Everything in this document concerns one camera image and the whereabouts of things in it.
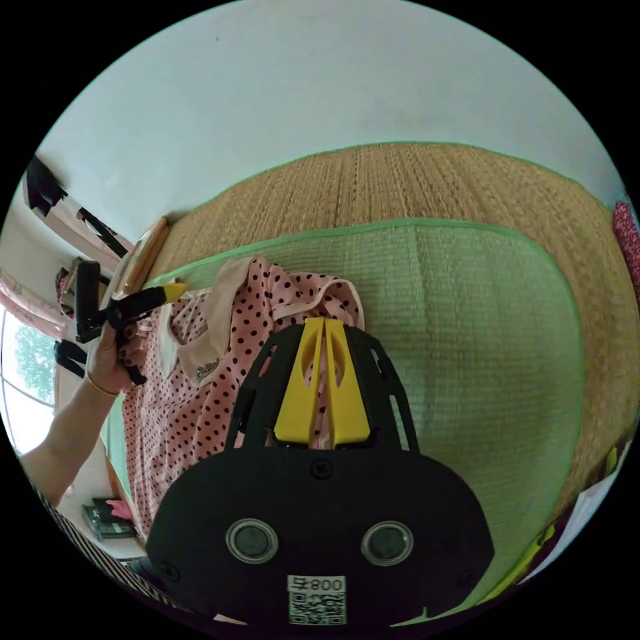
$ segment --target qr code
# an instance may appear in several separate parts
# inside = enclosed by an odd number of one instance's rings
[[[289,622],[292,625],[347,624],[345,593],[290,593]]]
[[[290,575],[287,589],[292,625],[347,624],[344,576]]]

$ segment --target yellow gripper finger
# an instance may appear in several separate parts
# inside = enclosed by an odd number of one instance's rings
[[[323,326],[324,318],[309,318],[305,322],[289,384],[275,423],[275,436],[280,442],[309,446],[313,439]],[[312,362],[311,382],[307,386],[305,374]]]
[[[344,324],[340,320],[326,320],[325,338],[333,446],[365,442],[371,430],[353,368]],[[342,374],[340,386],[336,380],[337,371]]]

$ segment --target camera lens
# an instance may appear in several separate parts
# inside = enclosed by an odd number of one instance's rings
[[[232,524],[226,542],[234,557],[249,564],[268,562],[278,550],[275,531],[266,522],[252,518]]]
[[[411,530],[400,522],[380,522],[362,538],[361,551],[378,567],[390,567],[406,559],[413,549]]]

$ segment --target white wall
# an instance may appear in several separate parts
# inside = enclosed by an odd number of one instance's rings
[[[136,239],[310,153],[451,141],[522,157],[610,203],[623,189],[569,100],[500,42],[397,0],[244,0],[184,20],[105,70],[39,154]]]
[[[0,233],[0,269],[54,305],[55,275],[68,266],[64,253],[34,240],[14,212],[9,212]]]

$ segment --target window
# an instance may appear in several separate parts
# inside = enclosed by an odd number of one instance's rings
[[[0,413],[18,454],[37,447],[53,420],[54,344],[0,307]]]

